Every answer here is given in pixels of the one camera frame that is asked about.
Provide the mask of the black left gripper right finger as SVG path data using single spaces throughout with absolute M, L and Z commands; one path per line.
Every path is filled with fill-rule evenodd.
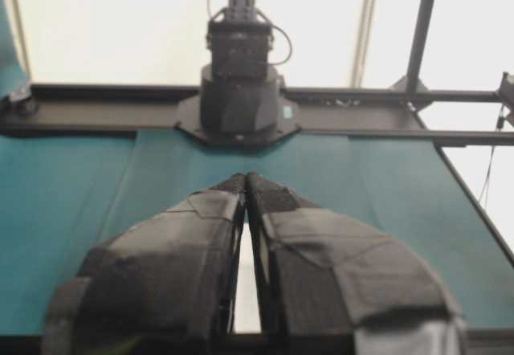
M 257 173 L 247 211 L 263 329 L 301 354 L 464 354 L 460 306 L 403 242 Z

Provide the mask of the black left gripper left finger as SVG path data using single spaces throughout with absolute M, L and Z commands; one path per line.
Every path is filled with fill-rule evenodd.
M 209 354 L 233 324 L 242 174 L 94 246 L 52 296 L 45 354 Z

